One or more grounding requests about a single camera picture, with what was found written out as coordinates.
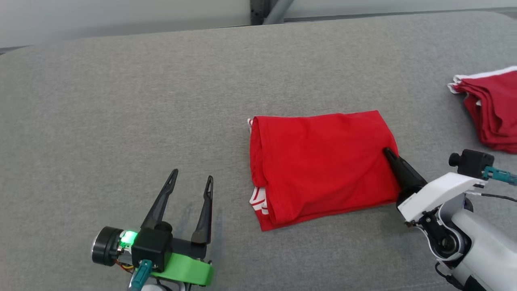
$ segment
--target cable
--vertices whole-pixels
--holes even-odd
[[[434,265],[434,270],[438,273],[438,275],[442,276],[443,278],[447,279],[447,276],[445,276],[442,272],[438,270],[438,266],[440,265],[440,262],[437,262],[436,265]]]
[[[509,196],[495,195],[495,194],[488,194],[488,193],[479,193],[479,192],[473,192],[473,191],[465,191],[465,193],[471,194],[471,195],[485,196],[485,197],[501,198],[501,199],[506,199],[506,200],[510,200],[513,202],[517,202],[517,199],[509,197]]]
[[[172,289],[170,289],[169,287],[163,285],[161,282],[160,282],[160,279],[158,279],[157,277],[155,277],[156,279],[156,284],[160,287],[162,287],[163,289],[165,289],[165,291],[172,291]]]
[[[503,195],[495,195],[495,194],[481,193],[481,196],[485,196],[485,197],[495,197],[495,198],[501,198],[501,199],[506,199],[506,200],[510,200],[510,201],[513,201],[513,202],[517,202],[517,199],[512,198],[512,197],[508,197],[508,196],[503,196]]]
[[[463,286],[454,278],[452,275],[444,275],[442,272],[438,270],[438,266],[440,265],[440,262],[437,262],[436,265],[434,265],[434,269],[436,270],[436,273],[438,275],[442,276],[449,284],[454,286],[456,289],[463,290]]]
[[[119,265],[119,266],[120,266],[124,271],[126,271],[126,272],[128,272],[128,273],[130,273],[130,274],[133,274],[132,270],[134,269],[134,266],[124,266],[124,265],[122,265],[122,264],[121,264],[119,261],[117,261],[117,260],[115,261],[115,263],[116,263],[117,265]]]

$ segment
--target stack of folded red shirts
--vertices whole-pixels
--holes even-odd
[[[378,111],[255,117],[251,197],[262,231],[395,202],[399,184],[383,154],[398,154]]]
[[[517,154],[517,66],[456,75],[447,86],[455,94],[467,93],[464,104],[483,144]]]

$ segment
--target white stripe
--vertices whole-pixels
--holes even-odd
[[[253,119],[248,118],[247,124],[248,124],[248,127],[250,129],[250,134],[251,134],[251,127],[253,126]],[[255,189],[253,189],[253,194],[251,195],[251,199],[250,199],[250,204],[253,207],[253,210],[255,210],[255,211],[261,210],[262,214],[269,215],[269,211],[267,210],[266,188],[260,187],[258,189],[258,194],[256,192],[257,192],[257,187],[255,187]]]
[[[508,68],[504,68],[501,70],[495,70],[492,72],[477,73],[474,75],[455,75],[454,78],[452,78],[452,80],[455,83],[459,83],[463,79],[479,79],[479,78],[485,78],[485,77],[490,77],[490,76],[502,75],[502,74],[506,74],[508,72],[513,72],[513,71],[517,71],[517,66],[511,66]]]
[[[479,79],[479,78],[485,78],[485,77],[490,77],[490,76],[498,76],[498,75],[506,74],[508,72],[513,72],[513,71],[517,71],[517,66],[510,66],[508,68],[504,68],[501,70],[495,70],[492,72],[482,72],[482,73],[477,73],[474,75],[454,75],[454,77],[452,77],[453,82],[448,83],[447,87],[449,88],[449,91],[451,93],[459,94],[460,92],[456,91],[454,89],[454,86],[459,85],[463,79]]]

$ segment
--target robotic arm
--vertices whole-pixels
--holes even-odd
[[[517,290],[517,243],[475,215],[465,198],[479,194],[471,188],[483,188],[488,179],[516,185],[517,177],[493,168],[493,156],[464,150],[449,159],[458,173],[427,183],[403,158],[390,149],[384,153],[402,188],[396,206],[406,224],[427,237],[438,274],[460,290]],[[439,265],[451,275],[439,272]]]
[[[174,190],[178,170],[169,175],[160,194],[144,219],[139,232],[106,226],[92,245],[92,260],[106,266],[115,264],[132,273],[128,291],[170,291],[160,280],[173,282],[181,291],[192,285],[207,286],[214,268],[205,263],[211,238],[214,180],[208,177],[204,203],[190,241],[172,235],[172,226],[162,221],[167,200]],[[145,284],[155,277],[157,284]]]

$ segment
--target gray table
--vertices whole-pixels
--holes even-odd
[[[490,12],[100,37],[0,57],[0,289],[123,290],[94,265],[105,225],[137,229],[170,171],[165,219],[190,238],[215,180],[208,290],[450,290],[394,205],[262,233],[248,204],[246,118],[377,109],[426,179],[480,144],[454,74],[517,64],[516,22]],[[515,197],[492,182],[487,191]],[[516,205],[473,197],[517,239]]]

